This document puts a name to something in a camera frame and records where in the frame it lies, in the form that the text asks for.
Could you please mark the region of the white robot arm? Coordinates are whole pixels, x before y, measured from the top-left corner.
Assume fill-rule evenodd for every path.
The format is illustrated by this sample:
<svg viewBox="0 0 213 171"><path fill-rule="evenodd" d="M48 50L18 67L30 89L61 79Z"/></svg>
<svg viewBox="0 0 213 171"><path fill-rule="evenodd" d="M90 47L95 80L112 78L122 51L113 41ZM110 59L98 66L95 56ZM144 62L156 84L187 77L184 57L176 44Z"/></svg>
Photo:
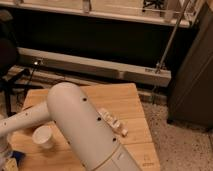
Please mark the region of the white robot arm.
<svg viewBox="0 0 213 171"><path fill-rule="evenodd" d="M84 91L73 83L54 85L46 100L0 120L0 137L54 121L86 171L142 171Z"/></svg>

